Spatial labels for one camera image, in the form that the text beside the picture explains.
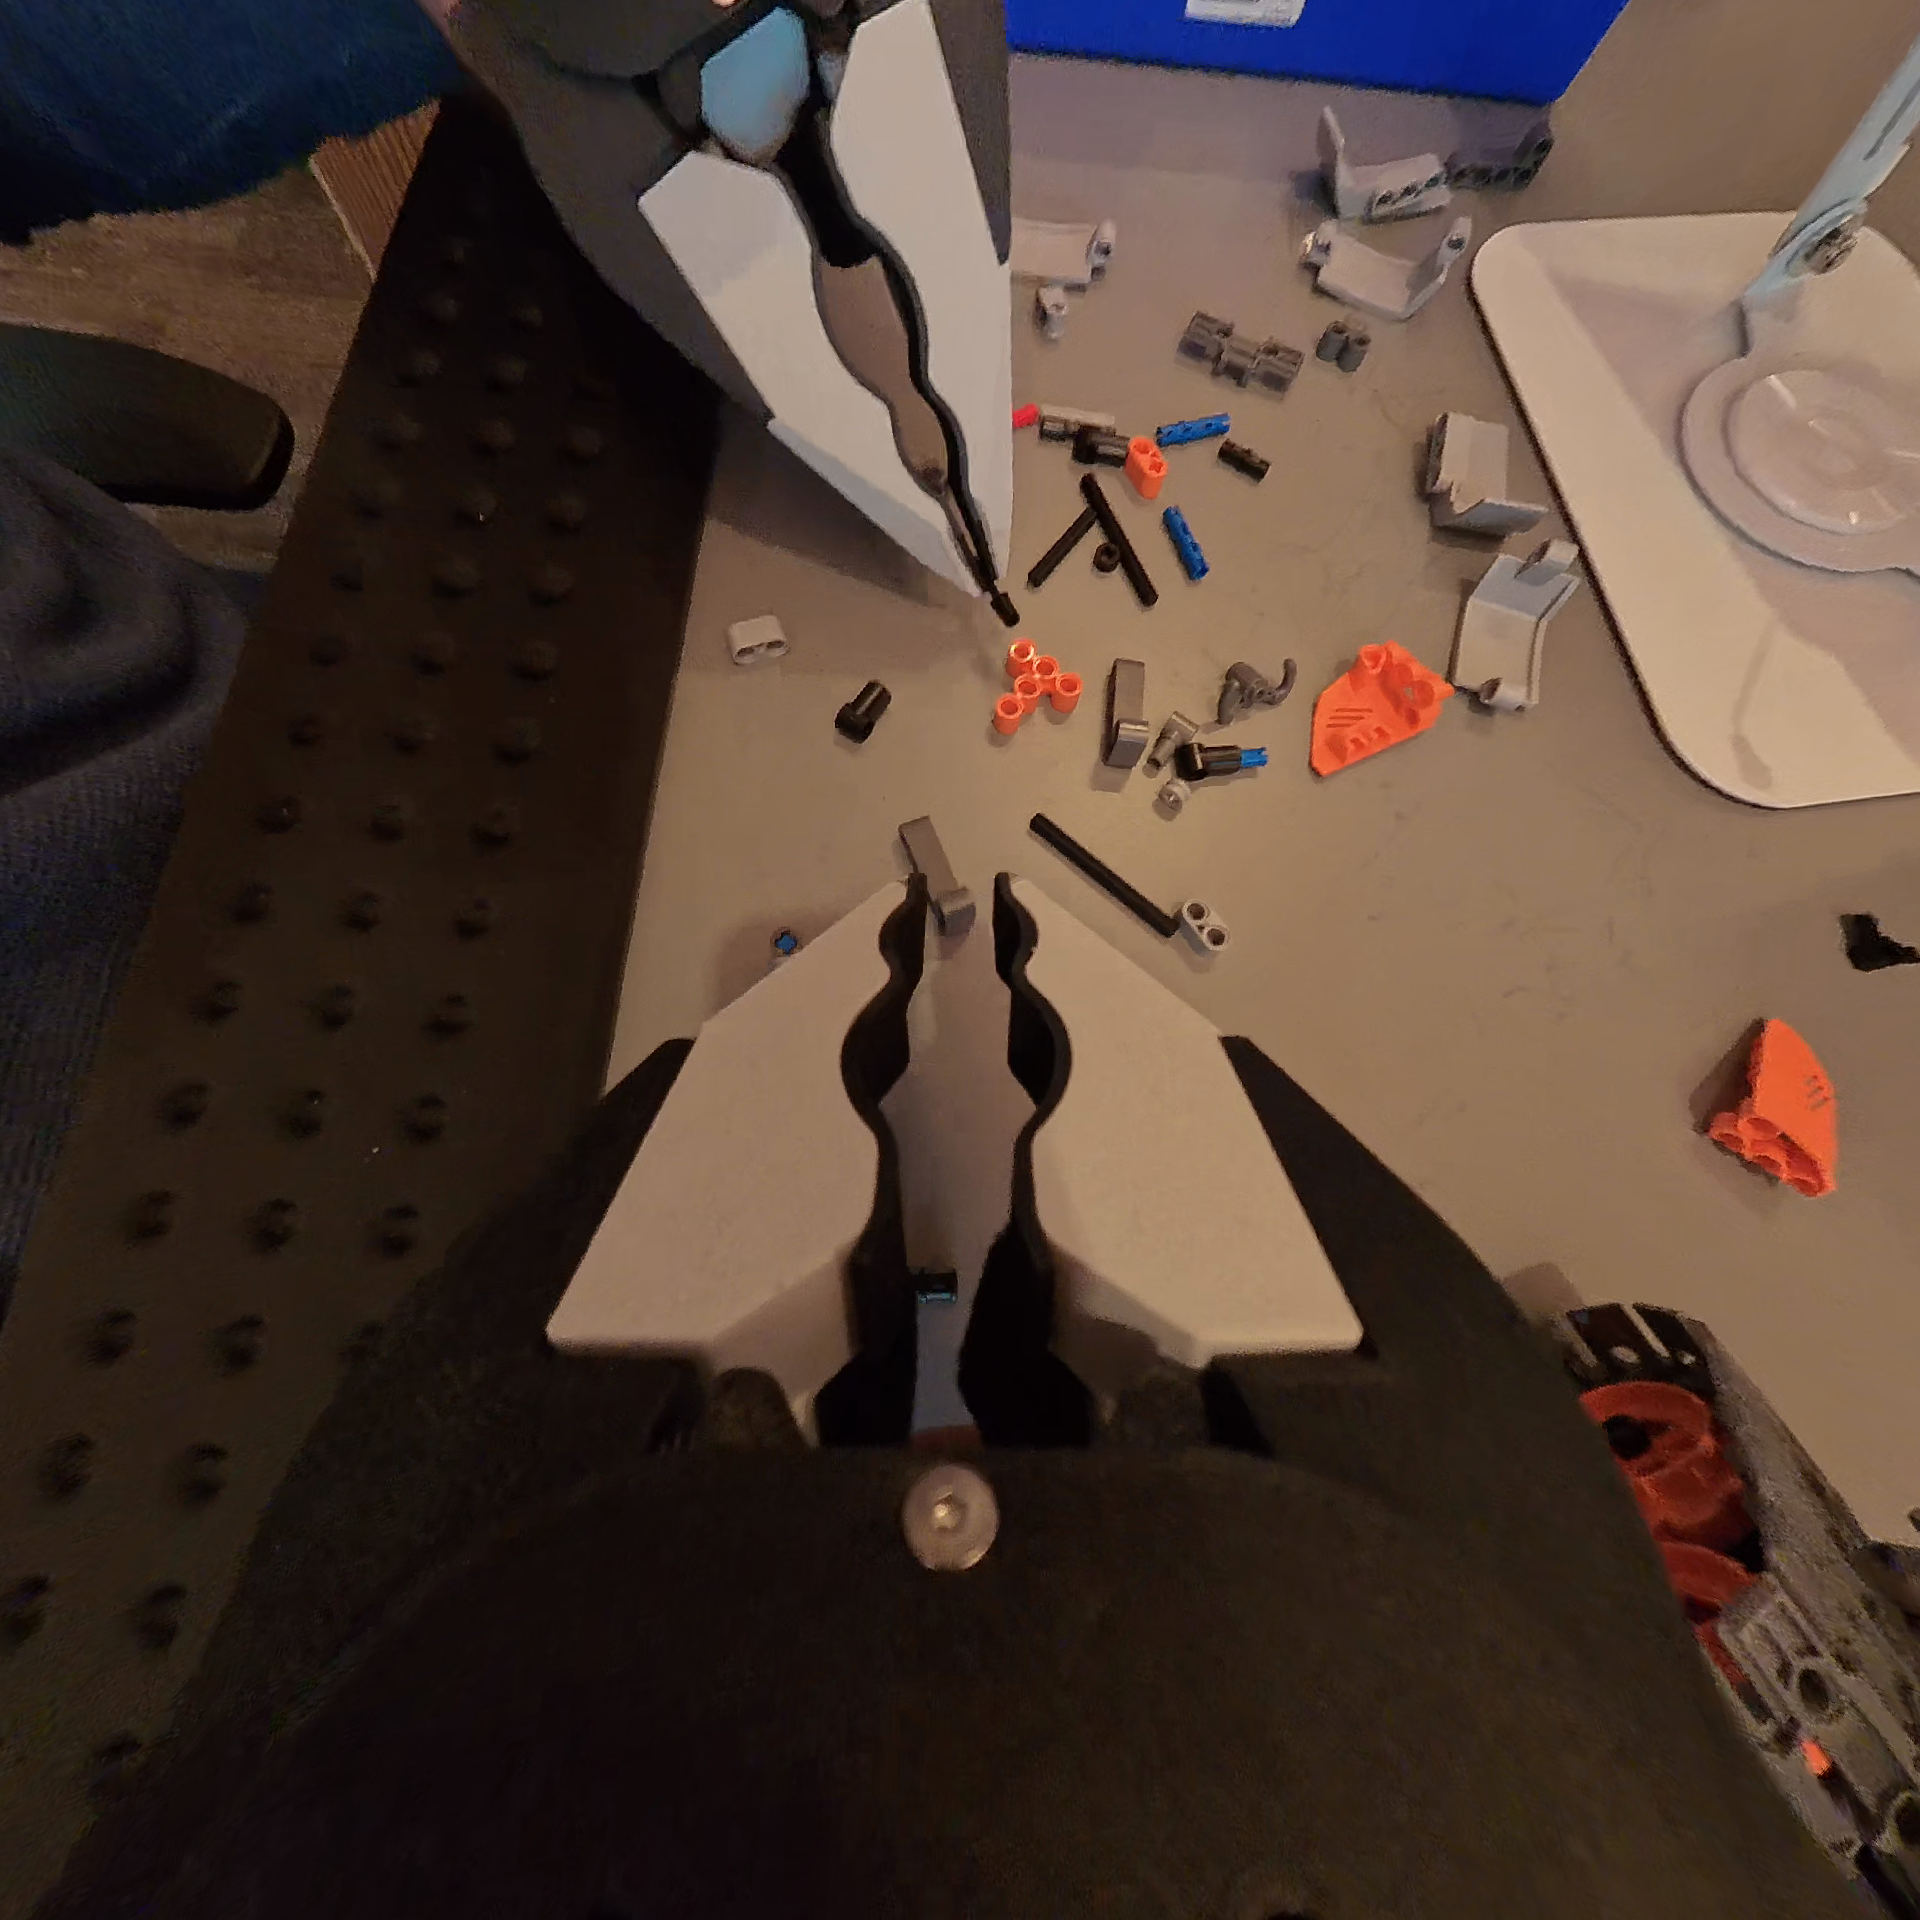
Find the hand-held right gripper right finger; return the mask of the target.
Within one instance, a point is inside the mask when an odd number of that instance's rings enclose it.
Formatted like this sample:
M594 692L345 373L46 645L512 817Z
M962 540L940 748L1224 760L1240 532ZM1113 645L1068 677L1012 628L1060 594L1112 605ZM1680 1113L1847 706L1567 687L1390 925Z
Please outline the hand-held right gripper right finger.
M1081 1378L1355 1353L1362 1327L1216 1026L1012 874L994 883L1012 1210Z

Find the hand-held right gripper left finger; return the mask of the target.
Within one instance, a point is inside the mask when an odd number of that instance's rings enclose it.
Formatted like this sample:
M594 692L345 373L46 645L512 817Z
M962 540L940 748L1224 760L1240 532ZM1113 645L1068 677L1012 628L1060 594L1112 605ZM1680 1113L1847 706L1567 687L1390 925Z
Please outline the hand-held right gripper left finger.
M846 1048L916 989L929 890L895 880L710 1017L545 1336L561 1353L830 1378L857 1353L849 1266L880 1205L878 1104Z

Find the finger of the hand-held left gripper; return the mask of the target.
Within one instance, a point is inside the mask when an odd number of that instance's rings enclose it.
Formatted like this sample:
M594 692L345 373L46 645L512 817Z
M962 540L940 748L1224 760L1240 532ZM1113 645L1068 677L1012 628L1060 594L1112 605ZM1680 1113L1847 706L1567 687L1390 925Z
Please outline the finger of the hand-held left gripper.
M856 209L919 300L930 396L959 427L966 493L994 530L994 245L970 167L856 161ZM770 407L770 433L926 570L985 594L950 515L910 475L887 404L830 343L811 243L777 177L688 155L641 200L684 279Z
M856 347L891 353L896 396L833 347L818 471L922 565L998 589L1016 506L1012 285L930 4L856 27L827 153L878 263L896 271L896 323L870 301L850 332Z

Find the person's left forearm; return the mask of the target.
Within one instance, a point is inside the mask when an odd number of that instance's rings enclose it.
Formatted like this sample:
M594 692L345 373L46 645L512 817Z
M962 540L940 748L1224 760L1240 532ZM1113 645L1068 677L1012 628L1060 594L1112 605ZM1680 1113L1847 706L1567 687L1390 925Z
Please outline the person's left forearm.
M3 239L201 209L462 81L450 4L4 2Z

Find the light grey curved panel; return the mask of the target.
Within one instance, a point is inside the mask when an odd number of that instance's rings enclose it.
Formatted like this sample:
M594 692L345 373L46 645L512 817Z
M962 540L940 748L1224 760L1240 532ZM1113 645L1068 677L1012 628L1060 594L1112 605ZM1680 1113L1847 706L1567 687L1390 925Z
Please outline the light grey curved panel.
M1535 708L1547 626L1577 588L1572 541L1551 540L1524 559L1492 559L1458 613L1452 687L1488 714Z
M1103 282L1118 247L1116 220L1040 223L1016 215L1010 223L1010 275L1017 282L1087 293Z
M1322 223L1304 240L1304 267L1322 297L1331 297L1386 323L1418 315L1449 284L1472 245L1472 217L1452 223L1447 234L1418 258L1384 253L1340 223Z
M1319 113L1318 152L1329 201L1344 225L1418 220L1455 200L1449 170L1435 153L1355 162L1331 105Z
M1422 497L1439 532L1506 540L1547 517L1545 504L1511 497L1506 424L1446 411L1426 441Z

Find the black long axle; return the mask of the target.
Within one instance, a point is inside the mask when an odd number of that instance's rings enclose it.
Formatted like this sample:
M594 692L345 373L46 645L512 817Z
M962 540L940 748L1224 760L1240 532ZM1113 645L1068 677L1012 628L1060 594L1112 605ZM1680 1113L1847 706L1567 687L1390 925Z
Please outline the black long axle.
M1078 485L1084 501L1088 504L1088 512L1095 517L1095 525L1099 528L1104 544L1113 548L1118 572L1127 581L1136 604L1142 609L1155 609L1161 594L1155 588L1145 565L1142 563L1132 537L1121 524L1121 517L1116 515L1107 489L1099 485L1097 475L1090 469L1081 471Z
M1183 931L1184 919L1177 912L1167 911L1138 892L1127 877L1118 876L1113 866L1078 841L1047 815L1036 812L1026 828L1039 841L1042 841L1044 848L1092 883L1097 892L1116 901L1127 914L1155 931L1161 939L1172 939Z

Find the dark grey connector cluster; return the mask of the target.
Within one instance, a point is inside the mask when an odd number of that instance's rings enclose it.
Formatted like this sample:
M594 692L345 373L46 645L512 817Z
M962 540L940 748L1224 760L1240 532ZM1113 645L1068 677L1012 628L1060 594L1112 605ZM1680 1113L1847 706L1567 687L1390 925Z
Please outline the dark grey connector cluster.
M1256 339L1208 311L1190 317L1177 355L1236 388L1274 396L1289 394L1306 364L1296 347L1278 339Z

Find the black studded foam mat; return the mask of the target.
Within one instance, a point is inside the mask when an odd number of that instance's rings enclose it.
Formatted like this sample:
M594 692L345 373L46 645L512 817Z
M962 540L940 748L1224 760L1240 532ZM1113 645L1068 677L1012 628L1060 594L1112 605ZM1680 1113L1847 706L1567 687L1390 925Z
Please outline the black studded foam mat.
M4 1320L4 1915L596 1098L723 407L441 109Z

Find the orange T-shaped connector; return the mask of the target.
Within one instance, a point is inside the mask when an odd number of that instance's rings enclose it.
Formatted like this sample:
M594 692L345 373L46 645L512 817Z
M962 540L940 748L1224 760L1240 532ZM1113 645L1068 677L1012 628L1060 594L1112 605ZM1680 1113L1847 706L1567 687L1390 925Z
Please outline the orange T-shaped connector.
M1042 652L1031 637L1016 637L1004 659L1004 689L990 714L994 737L1016 737L1036 715L1063 723L1087 698L1087 680Z

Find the orange angled panel piece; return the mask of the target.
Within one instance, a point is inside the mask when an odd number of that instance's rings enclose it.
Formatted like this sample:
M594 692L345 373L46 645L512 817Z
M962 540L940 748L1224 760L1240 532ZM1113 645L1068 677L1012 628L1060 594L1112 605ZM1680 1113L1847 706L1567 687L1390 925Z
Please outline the orange angled panel piece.
M1332 778L1430 732L1456 689L1394 641L1355 653L1312 706L1310 768Z
M1807 1197L1839 1186L1839 1093L1808 1040L1766 1017L1745 1059L1745 1093L1707 1139Z

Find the blue bin with white label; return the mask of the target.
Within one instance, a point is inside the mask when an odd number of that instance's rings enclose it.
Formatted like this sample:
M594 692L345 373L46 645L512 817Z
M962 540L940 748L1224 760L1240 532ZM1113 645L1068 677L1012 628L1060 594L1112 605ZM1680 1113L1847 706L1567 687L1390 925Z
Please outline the blue bin with white label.
M1554 105L1624 2L1009 2L1030 56Z

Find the dark grey holed beam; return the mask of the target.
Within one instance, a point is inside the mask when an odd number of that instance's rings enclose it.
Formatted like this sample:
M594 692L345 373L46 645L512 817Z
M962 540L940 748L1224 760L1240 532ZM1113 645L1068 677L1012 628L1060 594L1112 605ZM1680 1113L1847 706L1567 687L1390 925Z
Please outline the dark grey holed beam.
M1516 129L1463 136L1447 157L1447 185L1455 192L1523 189L1544 171L1553 145L1547 113Z

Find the white stand with wooden tray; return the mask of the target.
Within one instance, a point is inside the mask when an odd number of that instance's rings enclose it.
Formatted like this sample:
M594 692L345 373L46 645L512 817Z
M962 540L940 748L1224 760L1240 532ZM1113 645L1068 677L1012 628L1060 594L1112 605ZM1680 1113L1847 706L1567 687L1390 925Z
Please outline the white stand with wooden tray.
M1919 279L1866 220L1916 66L1794 215L1516 225L1472 261L1654 727L1754 808L1919 789Z

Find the grey tracked toy robot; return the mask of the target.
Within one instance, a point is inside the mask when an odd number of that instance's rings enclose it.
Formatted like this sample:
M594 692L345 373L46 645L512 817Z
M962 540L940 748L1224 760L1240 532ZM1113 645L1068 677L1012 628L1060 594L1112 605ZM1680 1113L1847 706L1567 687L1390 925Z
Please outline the grey tracked toy robot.
M1876 1915L1919 1915L1916 1551L1868 1539L1699 1321L1604 1303L1553 1336L1770 1779Z

